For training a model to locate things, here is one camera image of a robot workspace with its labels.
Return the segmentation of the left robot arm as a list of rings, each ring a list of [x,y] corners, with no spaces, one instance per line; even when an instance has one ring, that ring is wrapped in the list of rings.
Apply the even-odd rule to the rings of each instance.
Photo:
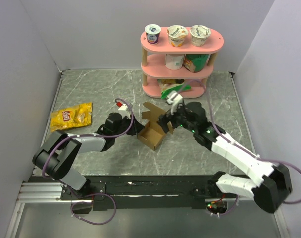
[[[78,199],[85,199],[92,193],[90,180],[72,168],[79,153],[104,152],[115,144],[122,135],[134,136],[145,127],[134,115],[122,116],[110,113],[105,123],[92,134],[74,135],[62,130],[53,132],[33,156],[33,164],[55,181],[72,189]]]

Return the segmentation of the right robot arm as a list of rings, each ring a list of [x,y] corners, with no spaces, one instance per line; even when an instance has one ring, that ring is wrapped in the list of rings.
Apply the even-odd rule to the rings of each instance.
[[[185,104],[180,100],[167,100],[170,109],[158,118],[164,132],[182,127],[193,134],[195,141],[222,156],[239,168],[245,178],[217,172],[209,184],[209,194],[220,197],[231,193],[253,199],[265,212],[274,213],[292,192],[289,169],[256,159],[255,155],[235,141],[230,134],[208,121],[205,109],[199,102]]]

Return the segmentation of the brown cardboard paper box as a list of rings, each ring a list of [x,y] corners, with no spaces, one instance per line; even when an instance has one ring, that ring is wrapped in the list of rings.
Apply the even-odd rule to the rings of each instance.
[[[159,116],[165,114],[166,111],[150,102],[144,102],[143,106],[148,109],[142,112],[142,119],[147,120],[147,123],[138,133],[138,139],[150,149],[156,150],[166,137],[166,133],[157,123]]]

